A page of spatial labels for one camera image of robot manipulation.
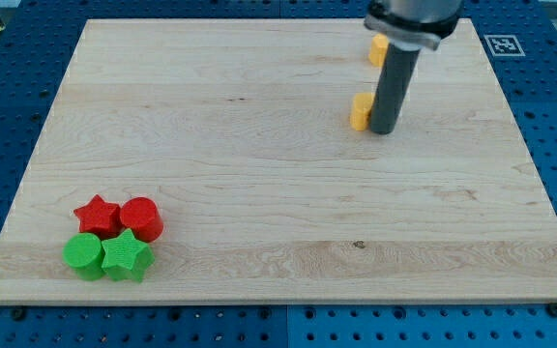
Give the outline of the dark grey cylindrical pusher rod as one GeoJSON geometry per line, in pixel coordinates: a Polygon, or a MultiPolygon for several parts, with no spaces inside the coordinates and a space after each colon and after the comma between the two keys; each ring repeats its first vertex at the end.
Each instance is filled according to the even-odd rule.
{"type": "Polygon", "coordinates": [[[370,111],[372,132],[386,135],[394,131],[419,55],[419,50],[389,45],[370,111]]]}

